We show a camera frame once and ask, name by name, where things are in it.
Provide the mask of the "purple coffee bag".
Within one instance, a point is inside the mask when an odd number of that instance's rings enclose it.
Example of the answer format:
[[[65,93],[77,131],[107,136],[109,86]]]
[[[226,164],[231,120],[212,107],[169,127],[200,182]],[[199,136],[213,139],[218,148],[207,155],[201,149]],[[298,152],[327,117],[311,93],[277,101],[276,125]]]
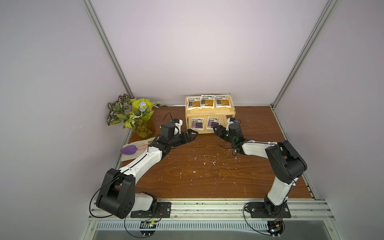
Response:
[[[214,130],[215,128],[217,128],[220,125],[220,123],[221,123],[220,118],[208,117],[206,129],[207,130]]]
[[[192,118],[192,130],[203,131],[204,130],[204,118]]]

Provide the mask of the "yellow coffee bag small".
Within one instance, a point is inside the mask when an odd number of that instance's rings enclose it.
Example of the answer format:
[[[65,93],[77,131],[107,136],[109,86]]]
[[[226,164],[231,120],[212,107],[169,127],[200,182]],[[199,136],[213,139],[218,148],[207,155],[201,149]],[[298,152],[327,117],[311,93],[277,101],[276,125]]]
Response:
[[[231,108],[231,101],[229,95],[220,95],[215,97],[216,108]]]

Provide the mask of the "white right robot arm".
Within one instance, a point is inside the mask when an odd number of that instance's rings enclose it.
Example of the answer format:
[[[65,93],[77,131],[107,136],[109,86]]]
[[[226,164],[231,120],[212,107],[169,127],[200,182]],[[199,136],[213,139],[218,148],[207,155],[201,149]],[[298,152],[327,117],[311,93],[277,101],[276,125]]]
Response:
[[[287,140],[280,142],[247,140],[241,126],[234,122],[230,122],[226,128],[220,125],[215,134],[230,143],[236,153],[269,160],[275,179],[265,197],[264,211],[270,216],[275,215],[288,200],[292,187],[308,169],[305,160]]]

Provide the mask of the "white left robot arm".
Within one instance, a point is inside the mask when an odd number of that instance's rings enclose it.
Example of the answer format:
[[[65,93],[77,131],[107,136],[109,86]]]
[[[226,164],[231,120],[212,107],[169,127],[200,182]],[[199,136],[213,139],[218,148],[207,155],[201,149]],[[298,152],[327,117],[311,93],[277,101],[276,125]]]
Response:
[[[157,197],[136,192],[139,180],[171,150],[193,142],[198,131],[181,131],[181,121],[173,120],[161,127],[161,134],[145,147],[145,151],[128,165],[107,171],[102,186],[94,196],[96,207],[111,216],[125,219],[132,212],[155,216],[158,213]]]

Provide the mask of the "light wooden two-tier shelf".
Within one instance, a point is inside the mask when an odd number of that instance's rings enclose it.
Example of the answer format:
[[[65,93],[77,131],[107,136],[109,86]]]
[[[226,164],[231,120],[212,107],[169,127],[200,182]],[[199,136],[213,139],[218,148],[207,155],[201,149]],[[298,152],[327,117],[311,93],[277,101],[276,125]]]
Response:
[[[192,126],[192,118],[204,118],[204,130],[203,131],[197,131],[199,134],[212,134],[213,130],[207,130],[207,118],[213,117],[213,118],[220,118],[221,123],[220,125],[226,127],[227,126],[227,119],[228,118],[234,118],[236,116],[236,109],[234,107],[234,102],[232,100],[231,94],[220,94],[220,95],[229,95],[230,101],[231,101],[231,108],[216,108],[216,100],[215,100],[215,108],[214,109],[194,109],[194,110],[187,110],[186,107],[186,126],[188,129],[191,129]],[[187,97],[201,97],[200,96],[186,96],[185,102],[187,105],[186,98]]]

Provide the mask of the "green artificial plant in vase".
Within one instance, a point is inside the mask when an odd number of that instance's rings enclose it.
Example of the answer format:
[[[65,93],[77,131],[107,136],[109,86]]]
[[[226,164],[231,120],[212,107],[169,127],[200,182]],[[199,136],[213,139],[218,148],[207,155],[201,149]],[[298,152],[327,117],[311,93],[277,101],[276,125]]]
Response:
[[[139,139],[148,139],[155,133],[152,116],[155,108],[160,105],[160,102],[155,103],[149,99],[120,95],[114,103],[108,103],[110,112],[107,124],[109,126],[123,124],[124,129],[131,129]]]

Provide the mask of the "left circuit board connector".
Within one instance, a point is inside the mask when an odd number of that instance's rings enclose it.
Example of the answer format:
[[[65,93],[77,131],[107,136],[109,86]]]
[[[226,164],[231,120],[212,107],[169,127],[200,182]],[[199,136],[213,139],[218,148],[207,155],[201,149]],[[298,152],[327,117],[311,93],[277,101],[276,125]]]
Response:
[[[139,231],[143,238],[149,238],[156,232],[157,223],[157,221],[142,221],[140,223]]]

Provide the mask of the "circuit board connector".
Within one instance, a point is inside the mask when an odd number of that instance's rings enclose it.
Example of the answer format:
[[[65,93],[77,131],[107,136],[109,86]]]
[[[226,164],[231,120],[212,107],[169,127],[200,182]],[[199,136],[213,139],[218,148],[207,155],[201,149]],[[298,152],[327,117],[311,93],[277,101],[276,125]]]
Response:
[[[140,223],[139,231],[143,238],[149,238],[156,232],[157,223],[157,221],[142,221]]]
[[[274,237],[281,237],[281,234],[285,230],[285,224],[282,219],[275,219],[273,221],[267,222],[268,230],[267,232]]]

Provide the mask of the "right circuit board connector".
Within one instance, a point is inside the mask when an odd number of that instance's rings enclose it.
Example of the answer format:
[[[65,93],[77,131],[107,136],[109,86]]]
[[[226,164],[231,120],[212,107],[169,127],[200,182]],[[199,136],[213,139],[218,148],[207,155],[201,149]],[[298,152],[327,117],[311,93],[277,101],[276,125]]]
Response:
[[[267,222],[268,230],[267,232],[274,237],[281,237],[281,234],[285,230],[285,224],[282,219],[275,219],[273,221]]]

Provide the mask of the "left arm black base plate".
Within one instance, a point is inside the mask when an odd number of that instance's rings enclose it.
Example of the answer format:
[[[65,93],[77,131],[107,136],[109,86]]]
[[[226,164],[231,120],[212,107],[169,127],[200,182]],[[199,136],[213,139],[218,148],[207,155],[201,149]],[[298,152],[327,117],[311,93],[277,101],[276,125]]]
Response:
[[[171,202],[155,202],[151,205],[147,211],[132,211],[131,218],[142,218],[142,219],[151,219],[151,218],[170,218],[172,209]]]

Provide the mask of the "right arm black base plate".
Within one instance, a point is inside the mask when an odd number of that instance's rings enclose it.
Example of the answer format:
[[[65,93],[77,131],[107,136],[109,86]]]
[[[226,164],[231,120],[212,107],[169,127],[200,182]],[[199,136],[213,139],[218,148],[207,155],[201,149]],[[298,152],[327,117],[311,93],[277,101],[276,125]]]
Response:
[[[274,206],[270,203],[249,202],[245,205],[245,212],[250,213],[251,218],[289,219],[292,217],[287,203]]]

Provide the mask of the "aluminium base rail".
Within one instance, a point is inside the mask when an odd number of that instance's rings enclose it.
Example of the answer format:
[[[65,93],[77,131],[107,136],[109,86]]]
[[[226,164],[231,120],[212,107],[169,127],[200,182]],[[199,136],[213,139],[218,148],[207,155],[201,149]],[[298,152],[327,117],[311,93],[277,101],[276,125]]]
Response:
[[[98,231],[123,231],[128,236],[143,238],[139,231],[142,221],[157,221],[155,234],[163,231],[237,231],[270,236],[268,221],[275,219],[251,218],[251,214],[245,212],[245,205],[249,202],[262,202],[260,199],[161,199],[159,202],[171,202],[170,218],[131,218],[117,217],[102,218],[104,211],[91,207],[91,216],[81,235],[82,240],[92,240]],[[305,222],[319,223],[325,231],[325,235],[332,240],[343,240],[344,236],[324,200],[290,199],[287,201],[292,217],[280,218],[284,221],[285,230],[289,231],[290,222],[299,224],[299,231],[306,230]]]

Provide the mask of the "aluminium frame corner post left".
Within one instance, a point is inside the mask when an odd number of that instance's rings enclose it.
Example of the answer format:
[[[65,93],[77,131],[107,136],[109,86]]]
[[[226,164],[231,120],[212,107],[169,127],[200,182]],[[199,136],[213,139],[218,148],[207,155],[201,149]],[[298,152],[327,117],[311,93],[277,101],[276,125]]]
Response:
[[[103,28],[101,20],[100,20],[98,14],[96,12],[96,9],[95,9],[92,1],[83,0],[83,4],[84,4],[86,12],[87,12],[92,24],[93,24],[98,36],[99,36],[99,39],[101,40],[101,43],[104,46],[104,48],[107,52],[107,55],[110,58],[112,65],[118,74],[120,81],[122,82],[122,85],[125,89],[126,94],[133,98],[134,94],[132,92],[132,89],[129,86],[127,78],[126,78],[126,76],[123,72],[123,69],[122,69],[122,67],[121,67],[121,65],[117,59],[117,56],[113,50],[113,47],[112,47],[112,45],[108,39],[108,36],[107,36],[107,34]]]

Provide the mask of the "aluminium frame corner post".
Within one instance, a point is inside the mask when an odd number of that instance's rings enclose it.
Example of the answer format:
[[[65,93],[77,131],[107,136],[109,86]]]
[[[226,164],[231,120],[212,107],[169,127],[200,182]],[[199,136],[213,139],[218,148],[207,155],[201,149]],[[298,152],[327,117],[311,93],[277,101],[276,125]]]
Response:
[[[121,67],[121,65],[117,59],[117,56],[113,50],[113,47],[112,47],[112,45],[108,39],[108,36],[107,36],[107,34],[103,28],[101,20],[100,20],[98,14],[96,12],[96,9],[95,9],[92,1],[83,0],[83,4],[84,4],[86,12],[87,12],[92,24],[93,24],[98,36],[99,36],[99,39],[101,40],[101,43],[104,46],[104,48],[107,52],[107,55],[110,58],[112,65],[118,74],[120,81],[122,82],[122,85],[125,89],[126,94],[133,98],[134,94],[132,92],[132,89],[129,86],[127,78],[126,78],[126,76],[123,72],[123,69],[122,69],[122,67]]]
[[[271,103],[271,108],[273,111],[278,107],[284,94],[288,90],[288,88],[291,85],[291,83],[293,82],[295,76],[299,72],[301,66],[305,62],[305,60],[306,60],[308,54],[310,53],[313,45],[315,44],[316,40],[318,39],[321,31],[323,30],[324,26],[326,25],[329,17],[333,13],[334,8],[337,6],[338,3],[339,3],[338,0],[327,1],[325,8],[323,9],[320,17],[318,18],[318,20],[317,20],[314,28],[312,29],[308,39],[306,40],[298,58],[296,59],[292,69],[290,70],[289,75],[288,75],[287,79],[285,80],[281,90],[279,91],[275,100]]]

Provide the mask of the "aluminium frame corner post right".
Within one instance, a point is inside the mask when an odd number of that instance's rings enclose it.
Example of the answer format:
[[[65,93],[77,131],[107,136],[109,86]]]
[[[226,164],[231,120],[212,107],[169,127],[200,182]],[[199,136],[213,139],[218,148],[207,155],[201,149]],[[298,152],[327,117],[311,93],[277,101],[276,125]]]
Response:
[[[293,82],[295,76],[299,72],[301,66],[305,62],[305,60],[306,60],[308,54],[310,53],[313,45],[315,44],[316,40],[318,39],[321,31],[323,30],[324,26],[326,25],[329,17],[333,13],[334,8],[337,6],[338,3],[339,3],[338,0],[327,1],[325,8],[323,9],[320,17],[318,18],[318,20],[317,20],[314,28],[312,29],[308,39],[306,40],[298,58],[296,59],[292,69],[290,70],[289,75],[288,75],[287,79],[285,80],[281,90],[279,91],[275,100],[271,103],[271,108],[273,111],[278,107],[284,94],[288,90],[288,88],[291,85],[291,83]]]

